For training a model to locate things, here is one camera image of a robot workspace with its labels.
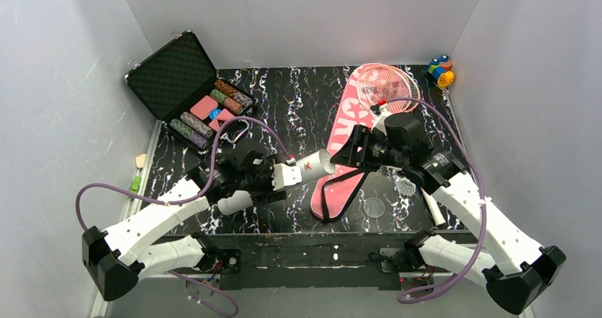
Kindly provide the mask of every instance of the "black marble table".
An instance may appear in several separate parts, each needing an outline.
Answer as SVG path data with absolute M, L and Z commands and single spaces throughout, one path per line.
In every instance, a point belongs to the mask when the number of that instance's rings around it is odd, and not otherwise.
M 425 65 L 399 66 L 415 78 L 425 101 L 442 112 L 453 123 L 452 111 L 445 94 L 426 75 Z M 218 76 L 246 90 L 259 99 L 256 118 L 274 128 L 290 153 L 304 156 L 325 148 L 346 81 L 355 67 L 301 67 L 220 70 Z M 461 157 L 448 130 L 439 118 L 423 106 L 414 111 L 425 125 L 433 146 L 443 146 Z M 267 151 L 276 151 L 275 140 L 258 126 L 251 128 L 245 139 L 261 142 Z M 160 132 L 153 167 L 149 173 L 145 196 L 157 198 L 167 192 L 200 157 L 188 150 L 167 131 Z M 268 206 L 248 208 L 232 216 L 214 211 L 202 212 L 175 227 L 170 234 L 185 235 L 195 231 L 209 234 L 248 233 L 329 233 L 329 232 L 395 232 L 419 231 L 433 227 L 432 218 L 420 191 L 411 197 L 398 194 L 391 171 L 385 168 L 371 173 L 354 202 L 341 220 L 325 224 L 310 210 L 315 182 L 290 191 L 285 201 Z M 370 218 L 363 203 L 377 197 L 385 204 L 385 214 Z M 442 207 L 447 220 L 444 229 L 463 229 L 459 220 Z

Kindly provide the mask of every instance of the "case lid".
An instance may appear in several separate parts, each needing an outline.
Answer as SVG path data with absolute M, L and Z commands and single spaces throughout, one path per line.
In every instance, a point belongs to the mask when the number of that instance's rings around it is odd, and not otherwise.
M 157 119 L 192 96 L 216 70 L 197 36 L 190 30 L 146 58 L 124 76 L 124 80 Z

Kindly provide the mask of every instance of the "colorful toy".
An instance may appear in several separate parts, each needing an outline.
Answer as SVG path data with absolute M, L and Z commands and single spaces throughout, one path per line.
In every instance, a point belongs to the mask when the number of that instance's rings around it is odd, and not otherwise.
M 448 87 L 454 82 L 454 73 L 450 70 L 452 68 L 452 60 L 447 55 L 442 55 L 440 59 L 433 59 L 427 67 L 428 73 L 430 73 L 436 80 L 438 87 Z

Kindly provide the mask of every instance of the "gray floor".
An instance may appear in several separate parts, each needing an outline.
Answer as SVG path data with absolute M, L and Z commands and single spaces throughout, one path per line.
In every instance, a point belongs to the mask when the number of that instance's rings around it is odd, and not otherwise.
M 377 318 L 377 317 L 514 317 L 496 306 L 486 292 L 461 281 L 445 296 L 416 305 L 401 305 L 396 292 L 375 288 L 262 288 L 231 291 L 239 301 L 240 318 Z M 230 312 L 223 297 L 209 300 Z M 107 317 L 220 317 L 187 300 L 184 282 L 178 279 L 147 279 L 125 297 L 111 302 Z

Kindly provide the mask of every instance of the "white cylinder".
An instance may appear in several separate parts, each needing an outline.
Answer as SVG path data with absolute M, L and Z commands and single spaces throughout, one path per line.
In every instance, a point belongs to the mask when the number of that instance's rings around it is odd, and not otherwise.
M 328 151 L 326 151 L 326 149 L 321 149 L 298 160 L 296 166 L 301 167 L 301 178 L 303 182 L 307 183 L 331 175 L 336 168 L 334 164 L 330 162 L 330 158 L 331 156 Z
M 244 190 L 237 190 L 227 199 L 217 202 L 217 209 L 224 215 L 232 215 L 253 205 L 251 195 Z

